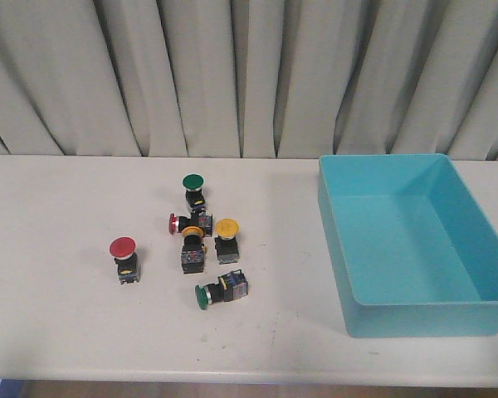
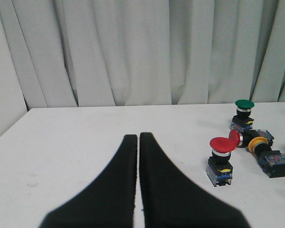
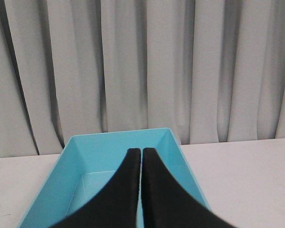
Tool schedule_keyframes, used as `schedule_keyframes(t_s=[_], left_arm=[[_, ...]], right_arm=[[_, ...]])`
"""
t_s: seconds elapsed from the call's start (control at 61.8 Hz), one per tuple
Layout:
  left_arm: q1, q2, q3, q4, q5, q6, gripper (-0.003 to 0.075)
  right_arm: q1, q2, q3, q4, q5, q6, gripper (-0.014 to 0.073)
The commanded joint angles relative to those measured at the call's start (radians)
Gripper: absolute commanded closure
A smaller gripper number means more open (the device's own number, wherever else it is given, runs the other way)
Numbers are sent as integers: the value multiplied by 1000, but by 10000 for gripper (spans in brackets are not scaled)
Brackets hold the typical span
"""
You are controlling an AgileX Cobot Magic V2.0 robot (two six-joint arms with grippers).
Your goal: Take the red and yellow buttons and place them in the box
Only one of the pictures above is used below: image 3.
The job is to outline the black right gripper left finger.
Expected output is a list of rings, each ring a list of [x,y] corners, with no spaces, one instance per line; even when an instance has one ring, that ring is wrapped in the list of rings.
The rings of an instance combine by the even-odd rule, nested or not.
[[[141,149],[130,148],[111,179],[84,206],[53,228],[135,228]]]

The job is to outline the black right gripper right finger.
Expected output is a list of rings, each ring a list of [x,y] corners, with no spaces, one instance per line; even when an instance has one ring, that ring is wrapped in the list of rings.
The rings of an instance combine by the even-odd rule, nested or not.
[[[142,210],[146,228],[232,227],[176,181],[155,148],[143,150],[142,162]]]

